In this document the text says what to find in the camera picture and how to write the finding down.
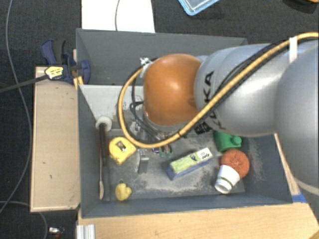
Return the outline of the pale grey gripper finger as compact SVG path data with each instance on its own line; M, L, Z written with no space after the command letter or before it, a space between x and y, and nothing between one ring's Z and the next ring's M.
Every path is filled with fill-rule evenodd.
M139 174L146 173L148 168L148 163L150 160L149 155L146 152L139 150L138 158L139 158L138 173Z

